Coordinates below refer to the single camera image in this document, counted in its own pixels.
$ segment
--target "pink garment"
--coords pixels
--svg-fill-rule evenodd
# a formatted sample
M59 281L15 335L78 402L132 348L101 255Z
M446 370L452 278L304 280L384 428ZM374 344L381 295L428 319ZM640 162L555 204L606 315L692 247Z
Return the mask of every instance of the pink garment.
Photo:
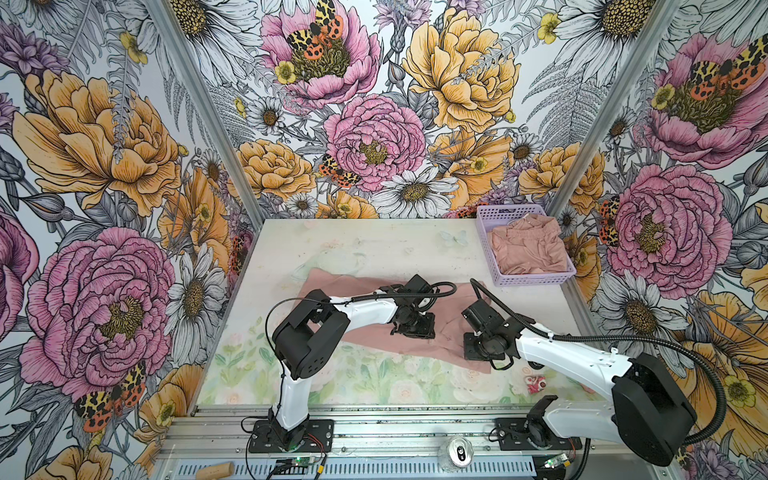
M321 289L328 296L355 296L395 283L408 280L383 280L380 278L332 275L325 270L313 268L298 296L305 296L314 289ZM462 311L477 300L475 291L469 283L459 283L456 293L438 298L429 309L435 314L435 338L431 340L412 339L404 335L389 335L393 325L368 325L354 329L344 335L342 340L366 346L371 349L402 355L426 356L442 360L466 369L481 373L490 373L488 362L464 360L464 333L472 332Z
M560 273L568 270L568 253L553 217L528 214L488 233L498 270L504 275Z

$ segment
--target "white tabletop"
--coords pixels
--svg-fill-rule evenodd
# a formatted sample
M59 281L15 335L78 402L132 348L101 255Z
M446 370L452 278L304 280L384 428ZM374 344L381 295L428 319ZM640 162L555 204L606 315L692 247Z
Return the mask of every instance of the white tabletop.
M279 379L278 375L273 373L273 370L276 372L276 365L270 363L274 358L270 352L264 352L266 344L262 345L261 317L278 301L296 296L308 272L314 267L333 274L373 276L399 281L407 281L416 273L430 283L464 283L470 278L476 278L485 282L495 295L515 311L549 326L556 332L578 333L574 317L559 285L504 288L493 286L475 229L475 220L267 220L248 267L243 273L242 284L231 306L225 330L217 346L216 357L200 394L200 403L252 404L266 402L271 398L271 385ZM270 333L290 308L291 303L286 303L275 311L273 318L270 318ZM419 376L417 369L420 369L419 372L422 372L423 376L424 368L433 368L431 374L444 372L447 375L446 383L452 382L455 388L461 388L459 383L462 380L457 378L463 373L452 373L452 369L458 367L433 360L439 366L426 365L424 362L418 366L415 363L405 365L403 372L390 375L386 385L383 385L383 382L380 386L366 383L367 386L356 387L358 393L370 387L372 396L353 395L344 385L344 369L347 369L346 375L350 379L353 374L358 373L358 364L365 362L371 362L372 368L376 368L376 362L379 362L379 372L381 368L388 372L387 366L400 365L402 362L402 358L393 357L407 356L377 353L378 351L364 347L345 345L344 352L347 355L355 353L357 357L344 361L340 356L345 353L340 353L340 350L341 347L337 348L339 355L334 354L336 361L334 362L332 357L329 366L317 375L322 378L316 380L318 386L322 387L323 381L330 382L335 379L335 383L331 382L334 386L323 389L325 392L318 392L318 396L310 400L321 403L397 402L401 393L405 399L413 395L412 399L417 400L413 403L430 403L438 399L440 402L446 402L446 398L450 400L448 393L428 394L423 391L426 384L416 382L417 388L416 384L407 383L415 382L415 378ZM382 367L382 358L391 358L392 361ZM552 380L558 374L549 372L547 379L550 386L553 386ZM367 373L365 370L362 372L361 381L367 379ZM528 394L525 389L515 385L520 383L520 375L518 372L517 380L510 380L511 391L507 392L508 395L502 393L502 402L520 402L521 398L515 394ZM559 384L562 387L578 387L563 379L560 379ZM414 392L397 390L393 393L394 397L387 399L386 393L382 392L384 388L410 388ZM466 398L462 394L454 395L457 402L482 402L485 397L487 402L497 402L498 398L493 399L493 396L494 394L483 396L472 393L469 396L471 398Z

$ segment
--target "robotic arm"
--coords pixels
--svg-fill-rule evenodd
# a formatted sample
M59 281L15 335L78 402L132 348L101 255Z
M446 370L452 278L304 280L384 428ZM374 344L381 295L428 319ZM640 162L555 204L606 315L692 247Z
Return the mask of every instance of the robotic arm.
M512 312L483 285L472 280L478 300L462 315L475 331L465 334L465 358L508 356L534 368L548 366L605 398L605 402L567 402L544 397L528 414L529 438L540 446L548 438L587 437L623 442L655 465L669 465L697 416L664 365L653 356L609 353L556 335L528 317ZM452 286L440 292L440 286ZM512 317L504 319L481 298L482 290ZM326 364L345 332L376 323L392 323L392 335L435 337L437 297L455 292L452 283L430 285L416 275L405 286L384 286L365 296L332 297L314 290L275 329L275 354L283 365L280 399L270 410L276 442L290 452L301 443L309 420L311 377ZM313 332L309 322L320 324Z

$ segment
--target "can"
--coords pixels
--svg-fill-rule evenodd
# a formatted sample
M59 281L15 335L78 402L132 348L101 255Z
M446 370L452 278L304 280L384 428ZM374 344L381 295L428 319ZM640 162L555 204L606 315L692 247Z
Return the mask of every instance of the can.
M464 437L451 437L440 447L438 463L446 472L458 472L472 463L472 443Z

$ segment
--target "pink peony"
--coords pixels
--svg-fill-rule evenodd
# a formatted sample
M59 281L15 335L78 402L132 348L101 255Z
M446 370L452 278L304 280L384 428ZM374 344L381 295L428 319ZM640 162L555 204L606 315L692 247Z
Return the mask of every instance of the pink peony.
M667 63L667 70L657 74L655 107L644 126L645 139L654 151L665 151L674 160L698 162L708 169L731 164L768 134L768 74L742 91L728 88L705 101L690 96L690 70L695 62L721 65L748 45L733 47L730 39L718 45L715 37L694 35ZM670 97L672 90L667 85L675 89Z
M160 247L128 228L54 253L29 290L36 336L20 356L22 378L78 399L117 385L141 361L154 373L170 349L163 330L174 278Z
M287 84L288 92L303 108L317 109L327 104L343 103L358 93L370 91L379 73L381 47L377 35L368 36L354 8L347 13L338 0L334 4L336 15L344 22L342 40L343 47L349 53L349 66L342 77L325 74L311 78L309 82L299 79ZM310 23L314 21L314 5L308 14L296 10L295 15L289 16L281 10L279 16L264 15L261 21L262 49L267 52L267 55L262 55L264 65L275 68L281 61L291 62L293 49L288 45L286 37L295 31L309 29Z
M341 115L325 123L328 154L343 170L358 174L360 190L381 190L381 183L404 170L417 170L425 156L422 122L410 108L376 94L357 97Z
M707 284L733 236L715 180L693 165L648 165L619 197L619 244L608 248L617 273L629 270L678 299Z
M0 340L16 324L24 304L24 283L38 267L35 241L14 217L0 212Z

